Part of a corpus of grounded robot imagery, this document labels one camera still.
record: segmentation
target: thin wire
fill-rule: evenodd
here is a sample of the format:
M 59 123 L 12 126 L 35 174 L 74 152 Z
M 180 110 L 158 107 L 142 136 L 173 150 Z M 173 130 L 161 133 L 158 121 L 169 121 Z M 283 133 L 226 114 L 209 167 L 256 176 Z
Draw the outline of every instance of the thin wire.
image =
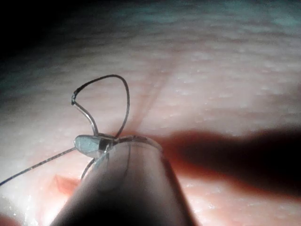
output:
M 93 163 L 96 161 L 96 158 L 93 158 L 89 163 L 88 165 L 86 166 L 84 172 L 82 173 L 81 175 L 81 180 L 85 177 L 86 173 L 88 172 L 89 168 L 93 165 Z
M 20 176 L 21 174 L 24 174 L 24 173 L 26 173 L 26 172 L 28 172 L 28 171 L 30 171 L 30 170 L 33 170 L 34 168 L 37 168 L 37 167 L 39 167 L 39 166 L 41 166 L 41 165 L 43 165 L 43 164 L 45 164 L 45 163 L 47 163 L 47 162 L 49 162 L 49 161 L 52 161 L 52 160 L 54 160 L 54 159 L 56 159 L 56 158 L 58 158 L 58 157 L 61 157 L 62 155 L 65 155 L 65 154 L 67 154 L 67 153 L 69 153 L 69 152 L 71 152 L 71 151 L 74 151 L 75 149 L 76 149 L 75 147 L 70 148 L 70 149 L 68 149 L 68 150 L 66 150 L 66 151 L 64 151 L 64 152 L 62 152 L 62 153 L 59 153 L 59 154 L 57 154 L 57 155 L 55 155 L 55 156 L 52 156 L 52 157 L 50 157 L 50 158 L 48 158 L 48 159 L 46 159 L 46 160 L 44 160 L 44 161 L 41 161 L 41 162 L 39 162 L 38 164 L 35 164 L 35 165 L 33 165 L 33 166 L 31 166 L 31 167 L 29 167 L 29 168 L 27 168 L 27 169 L 24 169 L 23 171 L 21 171 L 21 172 L 15 174 L 15 175 L 13 175 L 13 176 L 7 178 L 6 180 L 3 180 L 3 181 L 0 183 L 0 186 L 4 185 L 5 183 L 7 183 L 8 181 L 14 179 L 15 177 Z
M 120 75 L 110 74 L 110 75 L 106 75 L 106 76 L 100 77 L 100 78 L 98 78 L 98 79 L 91 80 L 91 81 L 89 81 L 89 82 L 83 84 L 81 87 L 77 88 L 77 89 L 74 91 L 74 93 L 73 93 L 73 95 L 72 95 L 72 99 L 71 99 L 71 104 L 72 104 L 72 105 L 79 105 L 77 102 L 75 102 L 75 99 L 76 99 L 77 94 L 78 94 L 79 92 L 81 92 L 85 87 L 87 87 L 88 85 L 92 84 L 93 82 L 96 82 L 96 81 L 99 81 L 99 80 L 102 80 L 102 79 L 106 79 L 106 78 L 118 78 L 118 79 L 120 79 L 120 80 L 123 82 L 123 84 L 124 84 L 124 86 L 125 86 L 125 88 L 126 88 L 126 93 L 127 93 L 127 111 L 126 111 L 126 115 L 125 115 L 125 118 L 124 118 L 124 120 L 123 120 L 123 122 L 122 122 L 122 125 L 121 125 L 120 129 L 119 129 L 119 131 L 117 132 L 117 134 L 115 135 L 115 139 L 116 139 L 116 138 L 119 137 L 119 135 L 121 134 L 121 132 L 122 132 L 122 130 L 123 130 L 123 128 L 124 128 L 124 126 L 126 125 L 127 118 L 128 118 L 129 111 L 130 111 L 130 92 L 129 92 L 129 88 L 128 88 L 128 85 L 127 85 L 127 81 L 126 81 L 124 78 L 122 78 Z M 83 111 L 81 111 L 81 112 L 82 112 L 82 113 L 84 114 L 84 116 L 86 116 L 86 118 L 90 121 L 91 126 L 92 126 L 92 130 L 93 130 L 93 133 L 95 133 L 95 128 L 96 128 L 96 131 L 98 131 L 98 130 L 97 130 L 97 125 L 96 125 L 96 123 L 95 123 L 95 120 L 94 120 L 93 117 L 90 115 L 90 113 L 89 113 L 86 109 L 84 109 L 82 106 L 81 106 L 81 108 L 78 108 L 78 110 L 79 110 L 79 111 L 83 110 Z M 83 178 L 85 177 L 87 171 L 89 170 L 89 168 L 93 165 L 93 163 L 94 163 L 95 161 L 96 161 L 96 159 L 93 158 L 93 159 L 91 160 L 91 162 L 89 162 L 89 164 L 86 166 L 86 168 L 84 169 L 84 171 L 83 171 L 83 173 L 82 173 L 82 175 L 81 175 L 81 179 L 83 179 Z
M 77 89 L 74 91 L 74 93 L 73 93 L 73 95 L 72 95 L 72 98 L 71 98 L 71 104 L 72 104 L 72 105 L 76 105 L 77 109 L 78 109 L 80 112 L 82 112 L 86 118 L 88 118 L 88 120 L 89 120 L 90 123 L 91 123 L 92 130 L 93 130 L 94 135 L 95 135 L 95 136 L 98 136 L 98 129 L 97 129 L 95 120 L 93 119 L 93 117 L 90 115 L 90 113 L 89 113 L 86 109 L 84 109 L 81 105 L 79 105 L 79 104 L 75 101 L 75 99 L 76 99 L 77 94 L 79 94 L 79 92 L 81 92 L 86 86 L 88 86 L 88 85 L 90 85 L 90 84 L 92 84 L 92 83 L 94 83 L 94 82 L 96 82 L 96 81 L 99 81 L 99 80 L 102 80 L 102 79 L 106 79 L 106 78 L 112 78 L 112 77 L 121 79 L 122 82 L 123 82 L 123 84 L 124 84 L 124 86 L 125 86 L 125 88 L 126 88 L 126 92 L 127 92 L 127 111 L 126 111 L 126 115 L 125 115 L 125 118 L 124 118 L 124 120 L 123 120 L 123 123 L 122 123 L 120 129 L 119 129 L 119 131 L 117 132 L 117 134 L 115 135 L 115 139 L 116 139 L 116 138 L 118 138 L 119 135 L 121 134 L 121 132 L 122 132 L 122 130 L 123 130 L 123 128 L 124 128 L 124 126 L 125 126 L 125 124 L 126 124 L 126 122 L 127 122 L 127 118 L 128 118 L 128 115 L 129 115 L 129 108 L 130 108 L 130 94 L 129 94 L 129 88 L 128 88 L 128 85 L 127 85 L 127 81 L 126 81 L 124 78 L 122 78 L 122 77 L 119 76 L 119 75 L 110 74 L 110 75 L 106 75 L 106 76 L 100 77 L 100 78 L 98 78 L 98 79 L 91 80 L 91 81 L 89 81 L 89 82 L 83 84 L 82 86 L 80 86 L 79 88 L 77 88 Z M 16 173 L 15 175 L 13 175 L 13 176 L 11 176 L 11 177 L 9 177 L 9 178 L 3 180 L 2 182 L 0 182 L 0 186 L 4 185 L 4 184 L 7 183 L 8 181 L 10 181 L 10 180 L 12 180 L 12 179 L 14 179 L 14 178 L 16 178 L 16 177 L 18 177 L 18 176 L 20 176 L 20 175 L 26 173 L 26 172 L 28 172 L 28 171 L 30 171 L 30 170 L 33 170 L 34 168 L 37 168 L 37 167 L 39 167 L 39 166 L 41 166 L 41 165 L 43 165 L 43 164 L 45 164 L 45 163 L 47 163 L 47 162 L 49 162 L 49 161 L 52 161 L 52 160 L 54 160 L 54 159 L 56 159 L 56 158 L 58 158 L 58 157 L 61 157 L 61 156 L 65 155 L 65 154 L 67 154 L 67 153 L 69 153 L 69 152 L 71 152 L 71 151 L 73 151 L 73 150 L 76 150 L 76 148 L 75 148 L 75 147 L 70 148 L 70 149 L 68 149 L 68 150 L 66 150 L 66 151 L 63 151 L 63 152 L 61 152 L 61 153 L 59 153 L 59 154 L 57 154 L 57 155 L 55 155 L 55 156 L 52 156 L 52 157 L 50 157 L 50 158 L 48 158 L 48 159 L 46 159 L 46 160 L 44 160 L 44 161 L 41 161 L 41 162 L 39 162 L 38 164 L 33 165 L 33 166 L 31 166 L 31 167 L 29 167 L 29 168 L 27 168 L 27 169 L 25 169 L 25 170 L 23 170 L 23 171 L 21 171 L 21 172 L 19 172 L 19 173 Z M 94 162 L 95 162 L 95 158 L 94 158 L 94 159 L 86 166 L 86 168 L 85 168 L 85 170 L 84 170 L 84 172 L 83 172 L 83 174 L 82 174 L 82 176 L 81 176 L 81 179 L 84 178 L 85 174 L 87 173 L 87 171 L 88 171 L 89 168 L 93 165 Z

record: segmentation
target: skin surface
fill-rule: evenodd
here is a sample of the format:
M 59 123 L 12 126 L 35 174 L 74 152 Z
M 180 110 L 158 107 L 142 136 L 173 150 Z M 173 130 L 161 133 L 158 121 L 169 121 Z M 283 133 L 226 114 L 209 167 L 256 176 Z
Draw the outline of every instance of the skin surface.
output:
M 71 95 L 119 74 L 131 96 L 122 136 L 163 146 L 199 225 L 300 225 L 300 10 L 297 2 L 164 1 L 74 11 L 1 67 L 0 180 L 92 134 Z M 77 100 L 100 132 L 118 131 L 119 80 Z M 74 151 L 8 182 L 0 212 L 49 225 L 89 161 Z

